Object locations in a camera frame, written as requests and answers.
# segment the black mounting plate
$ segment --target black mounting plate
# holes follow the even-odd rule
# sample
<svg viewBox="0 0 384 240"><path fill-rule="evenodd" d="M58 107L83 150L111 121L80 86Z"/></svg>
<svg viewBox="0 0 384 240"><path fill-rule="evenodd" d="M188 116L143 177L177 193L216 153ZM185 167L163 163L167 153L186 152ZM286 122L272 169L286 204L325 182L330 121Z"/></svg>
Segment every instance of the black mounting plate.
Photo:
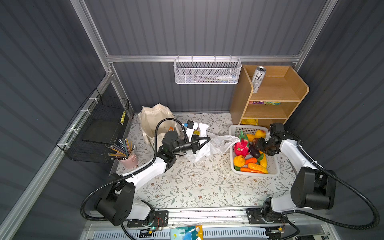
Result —
<svg viewBox="0 0 384 240"><path fill-rule="evenodd" d="M273 221L273 222L266 222L263 219L263 216L261 214L261 210L263 208L254 208L254 209L246 209L247 212L247 218L249 221L249 224L265 224L265 223L280 223L280 219Z"/></svg>
<svg viewBox="0 0 384 240"><path fill-rule="evenodd" d="M166 227L168 225L168 213L168 211L155 211L155 217L149 226L144 226L144 221L138 219L128 220L127 227L157 227L158 224L160 227Z"/></svg>

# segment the fruit basket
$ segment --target fruit basket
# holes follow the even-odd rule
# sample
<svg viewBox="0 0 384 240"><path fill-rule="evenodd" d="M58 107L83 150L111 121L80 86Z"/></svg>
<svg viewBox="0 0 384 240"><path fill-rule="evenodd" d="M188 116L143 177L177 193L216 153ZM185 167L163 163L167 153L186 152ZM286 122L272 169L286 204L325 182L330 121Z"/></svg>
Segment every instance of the fruit basket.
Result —
<svg viewBox="0 0 384 240"><path fill-rule="evenodd" d="M229 127L229 134L233 136L239 136L240 132L243 131L243 133L245 134L254 135L257 130L263 130L265 132L268 132L268 129L266 127L253 126L253 125L232 125ZM231 147L230 148L231 169L236 174L242 174L242 175L248 175L248 176L254 176L254 177L276 177L280 174L280 167L279 167L279 163L277 161L276 155L272 157L266 156L267 170L268 170L267 174L236 171L235 168L233 167L233 159L235 156L236 154L233 151L233 147ZM251 157L252 157L251 155L248 155L245 157L245 159L249 159Z"/></svg>

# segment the white mesh basket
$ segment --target white mesh basket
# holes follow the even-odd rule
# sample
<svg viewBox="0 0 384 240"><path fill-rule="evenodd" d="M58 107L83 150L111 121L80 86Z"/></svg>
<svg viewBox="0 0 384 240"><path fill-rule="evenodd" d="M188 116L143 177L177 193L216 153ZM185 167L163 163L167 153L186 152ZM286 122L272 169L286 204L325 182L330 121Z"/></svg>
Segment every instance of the white mesh basket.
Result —
<svg viewBox="0 0 384 240"><path fill-rule="evenodd" d="M239 58L175 58L177 84L236 84L241 71Z"/></svg>
<svg viewBox="0 0 384 240"><path fill-rule="evenodd" d="M243 133L245 134L255 134L256 131L259 129L265 132L268 132L268 129L266 127L253 126L253 125L232 125L229 127L229 135L239 136L240 131L243 131ZM235 156L236 154L233 151L233 147L231 147L230 149L231 169L234 173L248 175L248 176L255 176L255 177L276 177L280 174L280 166L277 161L277 155L274 155L273 157L270 157L270 156L266 157L266 162L267 162L266 168L268 170L268 174L236 171L235 168L233 167L233 159ZM245 159L249 159L251 157L252 156L248 154L248 156L246 156Z"/></svg>

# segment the dragon fruit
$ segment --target dragon fruit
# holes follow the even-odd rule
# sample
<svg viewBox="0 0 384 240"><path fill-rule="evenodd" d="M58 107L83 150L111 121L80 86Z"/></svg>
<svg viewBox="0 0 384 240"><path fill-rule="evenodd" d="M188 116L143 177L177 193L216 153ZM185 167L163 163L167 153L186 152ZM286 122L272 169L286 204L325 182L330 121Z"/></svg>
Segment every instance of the dragon fruit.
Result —
<svg viewBox="0 0 384 240"><path fill-rule="evenodd" d="M247 156L249 154L249 141L246 134L243 133L243 131L240 132L239 135L240 142L237 142L233 150L237 156Z"/></svg>

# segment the carrot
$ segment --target carrot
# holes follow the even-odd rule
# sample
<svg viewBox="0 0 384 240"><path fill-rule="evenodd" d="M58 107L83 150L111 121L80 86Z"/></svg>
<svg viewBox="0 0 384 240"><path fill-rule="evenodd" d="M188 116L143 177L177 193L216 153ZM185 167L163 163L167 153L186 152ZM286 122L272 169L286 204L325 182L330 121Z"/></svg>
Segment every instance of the carrot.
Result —
<svg viewBox="0 0 384 240"><path fill-rule="evenodd" d="M250 158L248 160L245 160L245 164L248 164L248 163L257 163L257 158L253 157L253 158Z"/></svg>
<svg viewBox="0 0 384 240"><path fill-rule="evenodd" d="M240 168L240 172L263 173L262 171L252 170L252 169L249 169L249 168L247 168L247 167L242 167L242 168Z"/></svg>

